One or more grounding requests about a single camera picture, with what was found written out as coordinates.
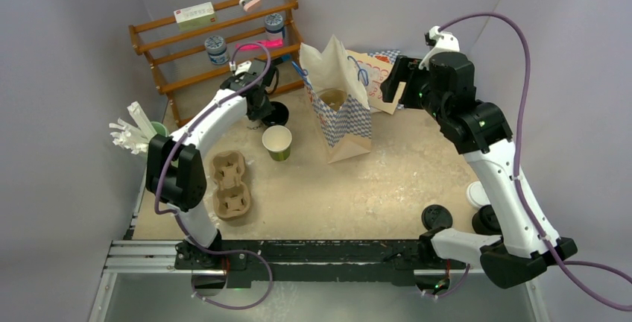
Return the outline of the blue checkered paper bag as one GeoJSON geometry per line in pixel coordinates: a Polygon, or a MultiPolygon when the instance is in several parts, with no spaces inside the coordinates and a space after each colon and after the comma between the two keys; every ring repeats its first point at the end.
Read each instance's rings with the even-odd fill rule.
{"type": "Polygon", "coordinates": [[[293,67],[320,126],[326,161],[370,153],[373,127],[367,74],[342,42],[332,36],[322,51],[302,42],[293,67]]]}

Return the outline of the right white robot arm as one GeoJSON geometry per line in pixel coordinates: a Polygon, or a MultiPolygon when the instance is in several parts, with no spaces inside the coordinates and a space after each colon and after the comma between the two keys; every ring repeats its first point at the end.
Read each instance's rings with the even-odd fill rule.
{"type": "Polygon", "coordinates": [[[477,99],[474,78],[474,64],[459,52],[435,54],[427,64],[399,55],[380,89],[383,100],[393,102],[403,83],[403,104],[438,123],[475,172],[501,230],[486,236],[434,228],[420,237],[420,261],[430,268],[446,259],[477,264],[495,285],[511,288],[546,272],[556,256],[575,255],[578,247],[552,227],[526,179],[518,177],[509,124],[498,106],[477,99]]]}

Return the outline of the single brown pulp carrier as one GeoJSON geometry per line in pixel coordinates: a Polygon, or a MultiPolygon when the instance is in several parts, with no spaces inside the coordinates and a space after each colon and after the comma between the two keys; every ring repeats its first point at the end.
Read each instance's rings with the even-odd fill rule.
{"type": "Polygon", "coordinates": [[[348,94],[341,89],[325,89],[318,94],[321,101],[335,112],[344,105],[347,96],[348,94]]]}

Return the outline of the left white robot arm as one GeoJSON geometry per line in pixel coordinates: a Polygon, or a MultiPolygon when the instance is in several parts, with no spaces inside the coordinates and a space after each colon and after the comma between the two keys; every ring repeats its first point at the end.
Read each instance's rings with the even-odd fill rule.
{"type": "Polygon", "coordinates": [[[234,65],[214,98],[189,123],[149,142],[145,188],[154,194],[154,211],[174,215],[186,241],[195,246],[193,259],[202,268],[215,268],[222,259],[221,234],[203,204],[207,189],[203,158],[237,121],[268,114],[266,89],[276,71],[269,60],[234,65]]]}

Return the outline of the brown pulp cup carrier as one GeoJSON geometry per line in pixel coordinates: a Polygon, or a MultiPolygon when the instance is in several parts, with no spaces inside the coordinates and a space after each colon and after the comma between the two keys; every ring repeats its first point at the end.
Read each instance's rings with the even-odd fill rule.
{"type": "Polygon", "coordinates": [[[244,156],[239,151],[216,154],[210,163],[211,179],[217,186],[212,195],[215,214],[223,221],[232,221],[249,213],[252,197],[243,178],[244,156]]]}

